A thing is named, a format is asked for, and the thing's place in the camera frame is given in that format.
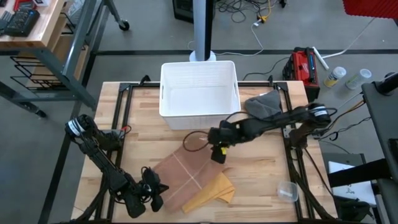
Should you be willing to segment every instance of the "clear plastic cup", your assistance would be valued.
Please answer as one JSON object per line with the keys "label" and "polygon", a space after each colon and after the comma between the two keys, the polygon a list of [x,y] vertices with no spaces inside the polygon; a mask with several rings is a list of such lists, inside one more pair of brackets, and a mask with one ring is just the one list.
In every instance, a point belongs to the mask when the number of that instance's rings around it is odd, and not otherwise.
{"label": "clear plastic cup", "polygon": [[297,184],[282,181],[278,185],[278,197],[285,202],[295,202],[299,198],[299,191]]}

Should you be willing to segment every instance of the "gray cloth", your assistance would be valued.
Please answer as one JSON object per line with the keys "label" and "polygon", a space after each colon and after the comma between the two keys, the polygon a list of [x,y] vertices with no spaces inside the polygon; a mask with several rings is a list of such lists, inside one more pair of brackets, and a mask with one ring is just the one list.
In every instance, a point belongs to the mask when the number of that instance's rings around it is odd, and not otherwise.
{"label": "gray cloth", "polygon": [[259,119],[281,113],[279,106],[280,96],[277,90],[272,90],[262,96],[252,97],[244,102],[246,111]]}

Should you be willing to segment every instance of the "white plastic bin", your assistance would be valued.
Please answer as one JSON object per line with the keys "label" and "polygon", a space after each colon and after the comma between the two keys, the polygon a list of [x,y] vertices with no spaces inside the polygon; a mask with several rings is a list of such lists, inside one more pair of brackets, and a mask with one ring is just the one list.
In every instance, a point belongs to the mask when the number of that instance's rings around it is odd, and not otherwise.
{"label": "white plastic bin", "polygon": [[240,111],[232,61],[165,63],[160,74],[159,114],[170,129],[208,129]]}

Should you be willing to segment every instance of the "floor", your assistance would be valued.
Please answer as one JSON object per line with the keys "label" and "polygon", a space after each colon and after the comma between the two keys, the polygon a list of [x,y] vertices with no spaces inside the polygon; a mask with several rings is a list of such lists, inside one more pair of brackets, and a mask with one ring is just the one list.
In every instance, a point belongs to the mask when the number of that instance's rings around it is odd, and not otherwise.
{"label": "floor", "polygon": [[[131,25],[130,32],[121,32],[110,16],[100,50],[187,50],[193,40],[193,26],[174,19],[171,0],[115,0],[120,15]],[[255,14],[246,10],[244,22],[233,23],[231,14],[217,11],[213,21],[212,49],[259,49],[250,26]],[[242,19],[236,14],[235,19]],[[318,49],[343,49],[370,21],[368,17],[347,16],[341,1],[305,0],[290,1],[285,9],[272,8],[269,20],[255,28],[265,49],[291,50],[294,47],[316,46]],[[393,20],[376,19],[352,46],[352,49],[398,49],[398,27]],[[266,72],[280,58],[288,55],[257,55],[242,57],[219,56],[218,60],[232,60],[236,65],[238,80],[249,72]],[[188,55],[160,56],[100,56],[97,57],[88,91],[98,98],[104,81],[139,81],[144,75],[159,80],[160,66],[166,62],[184,62]],[[398,55],[343,55],[329,58],[331,68],[342,66],[348,75],[333,88],[321,85],[319,102],[339,108],[360,90],[349,91],[344,87],[348,77],[361,68],[373,73],[371,80],[380,80],[385,74],[396,71]],[[17,71],[7,57],[0,57],[0,77],[16,89],[9,75]],[[272,72],[276,80],[282,77],[284,63]],[[323,80],[328,72],[318,63],[318,77]],[[248,80],[264,80],[267,77],[252,76]],[[357,96],[340,108],[340,113],[352,107],[361,98]],[[50,179],[64,135],[64,124],[72,111],[73,103],[38,103],[48,114],[48,119],[36,116],[0,99],[0,221],[2,223],[35,223],[40,215]],[[81,113],[94,115],[82,107]],[[335,129],[357,123],[369,116],[367,108],[356,110],[340,119]],[[364,153],[367,161],[382,158],[371,121],[341,134],[334,142],[352,153]],[[323,152],[342,152],[337,147],[321,142]],[[78,187],[83,154],[71,147],[63,171],[50,222],[67,221],[72,212]]]}

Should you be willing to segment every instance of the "yellow cloth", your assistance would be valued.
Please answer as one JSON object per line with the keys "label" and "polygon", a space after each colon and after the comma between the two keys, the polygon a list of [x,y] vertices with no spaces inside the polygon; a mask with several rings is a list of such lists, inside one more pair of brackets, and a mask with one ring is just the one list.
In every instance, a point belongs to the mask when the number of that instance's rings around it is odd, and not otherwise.
{"label": "yellow cloth", "polygon": [[204,189],[189,200],[189,202],[182,207],[182,210],[184,213],[188,213],[216,198],[222,199],[226,203],[230,203],[234,194],[235,188],[231,181],[229,181],[224,173],[220,173],[209,184],[207,184]]}

